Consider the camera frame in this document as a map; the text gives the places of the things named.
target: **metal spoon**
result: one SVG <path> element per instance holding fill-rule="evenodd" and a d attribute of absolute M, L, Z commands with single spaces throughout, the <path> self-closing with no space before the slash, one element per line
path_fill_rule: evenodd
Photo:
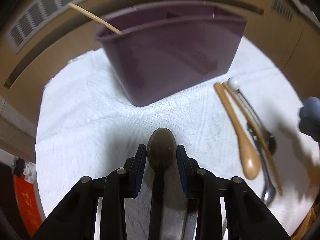
<path fill-rule="evenodd" d="M 148 240 L 160 239 L 162 220 L 164 172 L 171 166 L 176 145 L 173 134 L 167 128 L 159 128 L 151 135 L 147 155 L 155 172 L 152 186 L 151 211 Z"/>
<path fill-rule="evenodd" d="M 266 160 L 266 156 L 264 155 L 263 150 L 261 149 L 258 139 L 256 137 L 255 132 L 252 130 L 252 128 L 250 127 L 249 124 L 247 124 L 248 126 L 248 131 L 254 141 L 254 144 L 257 148 L 257 151 L 259 152 L 260 155 L 260 159 L 261 159 L 261 166 L 262 166 L 262 171 L 264 174 L 264 187 L 263 187 L 263 192 L 262 192 L 262 196 L 261 196 L 261 200 L 263 201 L 263 203 L 266 206 L 269 206 L 271 204 L 271 202 L 274 200 L 275 196 L 276 196 L 276 188 L 275 186 L 272 184 L 272 181 L 270 179 L 270 175 L 268 172 L 268 167 L 267 167 L 267 160 Z"/>
<path fill-rule="evenodd" d="M 266 127 L 263 125 L 261 119 L 259 118 L 256 111 L 253 109 L 247 98 L 244 96 L 240 89 L 239 82 L 234 78 L 231 77 L 228 79 L 228 85 L 231 87 L 231 89 L 237 93 L 238 98 L 241 100 L 241 102 L 246 106 L 248 111 L 250 112 L 251 116 L 255 120 L 255 122 L 260 126 L 261 132 L 263 134 L 263 137 L 265 138 L 265 141 L 268 145 L 269 151 L 271 154 L 274 154 L 276 151 L 276 138 L 273 136 L 272 133 L 270 133 Z"/>

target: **purple plastic bin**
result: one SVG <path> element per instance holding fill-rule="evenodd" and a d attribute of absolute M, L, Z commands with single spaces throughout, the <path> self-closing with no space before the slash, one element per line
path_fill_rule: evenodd
<path fill-rule="evenodd" d="M 106 17 L 97 40 L 129 100 L 146 106 L 228 72 L 246 20 L 203 1 L 130 7 Z"/>

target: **table surface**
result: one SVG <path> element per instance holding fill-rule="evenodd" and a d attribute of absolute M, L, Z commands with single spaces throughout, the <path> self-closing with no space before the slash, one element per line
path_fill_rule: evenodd
<path fill-rule="evenodd" d="M 299 132 L 302 103 L 294 89 L 245 37 L 227 74 L 142 108 L 130 104 L 102 49 L 87 52 L 62 69 L 44 90 L 37 129 L 37 179 L 45 215 L 82 176 L 104 177 L 122 167 L 159 127 L 169 128 L 177 144 L 183 144 L 200 167 L 217 177 L 244 178 L 236 135 L 213 88 L 214 82 L 230 76 L 238 79 L 244 95 L 276 137 L 273 159 L 284 194 L 277 194 L 270 210 L 291 235 L 319 191 L 319 148 Z M 233 106 L 245 127 L 245 118 Z M 125 199 L 128 239 L 148 239 L 152 180 L 147 161 L 141 192 L 136 199 Z M 262 171 L 246 182 L 261 195 Z M 165 174 L 161 239 L 181 239 L 186 207 L 175 163 Z M 224 220 L 223 201 L 221 208 Z"/>

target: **light wooden spoon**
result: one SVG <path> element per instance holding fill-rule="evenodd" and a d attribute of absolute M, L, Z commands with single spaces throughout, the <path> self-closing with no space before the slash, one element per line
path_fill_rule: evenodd
<path fill-rule="evenodd" d="M 255 179 L 258 176 L 261 167 L 259 155 L 244 132 L 223 86 L 220 83 L 215 83 L 213 86 L 220 97 L 221 103 L 223 104 L 238 137 L 240 162 L 244 176 L 249 180 Z"/>
<path fill-rule="evenodd" d="M 228 91 L 228 93 L 232 97 L 233 101 L 237 104 L 237 106 L 241 110 L 242 114 L 247 119 L 248 123 L 251 125 L 252 129 L 256 133 L 258 141 L 259 141 L 259 143 L 260 143 L 260 145 L 261 145 L 261 147 L 262 147 L 262 149 L 263 149 L 263 151 L 265 153 L 265 156 L 267 157 L 267 160 L 268 160 L 268 162 L 270 164 L 270 167 L 271 167 L 271 169 L 273 171 L 273 175 L 274 175 L 274 178 L 275 178 L 275 181 L 276 181 L 276 184 L 277 184 L 279 195 L 282 196 L 283 192 L 282 192 L 282 187 L 281 187 L 281 183 L 280 183 L 279 174 L 278 174 L 275 162 L 273 161 L 272 155 L 271 155 L 271 153 L 269 151 L 269 147 L 265 142 L 263 134 L 261 133 L 258 125 L 256 124 L 256 122 L 250 116 L 248 110 L 241 103 L 240 99 L 236 96 L 234 91 L 229 87 L 228 83 L 227 82 L 223 82 L 222 86 L 225 88 L 225 90 Z"/>

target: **chopstick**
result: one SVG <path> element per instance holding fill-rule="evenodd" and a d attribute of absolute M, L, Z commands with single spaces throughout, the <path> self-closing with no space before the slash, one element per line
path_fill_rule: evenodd
<path fill-rule="evenodd" d="M 237 106 L 240 108 L 242 114 L 244 115 L 244 117 L 247 119 L 247 122 L 251 125 L 252 129 L 254 130 L 254 132 L 257 135 L 258 141 L 260 143 L 260 145 L 262 146 L 266 157 L 268 159 L 268 162 L 271 166 L 271 169 L 273 171 L 273 175 L 275 177 L 276 180 L 276 184 L 277 184 L 277 188 L 279 190 L 279 195 L 282 196 L 282 187 L 281 187 L 281 183 L 280 183 L 280 178 L 276 169 L 276 165 L 271 157 L 271 153 L 269 151 L 269 148 L 264 140 L 264 137 L 259 129 L 259 127 L 257 126 L 256 122 L 252 119 L 252 117 L 250 116 L 250 114 L 248 113 L 248 110 L 245 108 L 245 106 L 242 104 L 242 102 L 240 101 L 240 99 L 235 95 L 234 91 L 229 87 L 229 85 L 227 84 L 227 82 L 223 82 L 222 85 L 224 86 L 224 88 L 228 91 L 228 93 L 230 94 L 230 96 L 232 97 L 232 99 L 235 101 L 235 103 L 237 104 Z"/>
<path fill-rule="evenodd" d="M 118 30 L 117 28 L 113 27 L 111 24 L 109 24 L 106 21 L 102 20 L 98 16 L 95 16 L 94 14 L 88 12 L 87 10 L 85 10 L 85 9 L 83 9 L 83 8 L 73 4 L 73 3 L 69 3 L 68 5 L 69 5 L 69 7 L 77 10 L 78 12 L 82 13 L 83 15 L 85 15 L 85 16 L 89 17 L 90 19 L 96 21 L 97 23 L 105 25 L 105 27 L 107 27 L 112 32 L 114 32 L 116 34 L 122 34 L 122 32 L 120 30 Z"/>

